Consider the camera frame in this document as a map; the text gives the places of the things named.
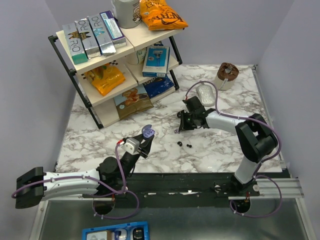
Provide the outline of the purple earbud charging case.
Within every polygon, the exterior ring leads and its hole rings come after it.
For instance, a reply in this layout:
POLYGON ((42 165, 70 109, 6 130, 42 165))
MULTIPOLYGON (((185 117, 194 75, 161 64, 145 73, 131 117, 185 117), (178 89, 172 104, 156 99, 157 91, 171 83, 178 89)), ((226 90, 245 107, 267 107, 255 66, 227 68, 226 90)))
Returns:
POLYGON ((142 128, 141 133, 144 139, 149 139, 155 135, 155 130, 152 128, 151 124, 147 124, 142 128))

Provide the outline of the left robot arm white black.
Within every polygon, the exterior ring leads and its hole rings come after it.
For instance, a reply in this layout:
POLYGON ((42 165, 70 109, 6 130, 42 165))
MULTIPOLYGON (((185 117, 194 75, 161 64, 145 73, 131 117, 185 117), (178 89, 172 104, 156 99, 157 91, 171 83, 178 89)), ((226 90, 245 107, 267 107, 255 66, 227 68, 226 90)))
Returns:
POLYGON ((105 198, 127 192, 127 177, 140 157, 147 158, 154 137, 139 134, 123 138, 115 147, 115 156, 107 157, 98 167, 82 172, 45 172, 34 167, 16 180, 16 209, 37 206, 41 201, 71 195, 105 198))

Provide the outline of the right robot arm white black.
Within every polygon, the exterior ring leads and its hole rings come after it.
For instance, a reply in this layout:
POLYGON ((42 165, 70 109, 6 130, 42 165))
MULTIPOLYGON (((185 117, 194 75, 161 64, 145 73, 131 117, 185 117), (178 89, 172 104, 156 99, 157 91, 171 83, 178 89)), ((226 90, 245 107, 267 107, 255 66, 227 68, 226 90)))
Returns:
POLYGON ((231 176, 228 189, 236 196, 243 195, 253 181, 263 158, 280 145, 276 135, 258 113, 249 117, 230 116, 214 108, 206 109, 196 96, 184 100, 183 103, 187 110, 177 113, 180 132, 203 128, 223 130, 237 136, 243 158, 231 176))

